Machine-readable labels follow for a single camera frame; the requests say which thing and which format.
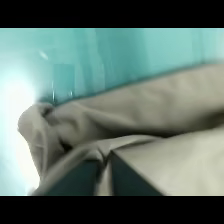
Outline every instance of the gray cloth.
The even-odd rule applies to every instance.
[[[165,195],[224,195],[224,129],[215,128],[222,113],[224,65],[216,64],[59,107],[38,103],[18,126],[41,176],[40,192],[83,160],[105,168],[116,150]]]

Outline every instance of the teal glass surface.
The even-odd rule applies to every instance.
[[[222,60],[223,35],[221,28],[0,29],[0,195],[26,195],[12,142],[30,104],[60,104]]]

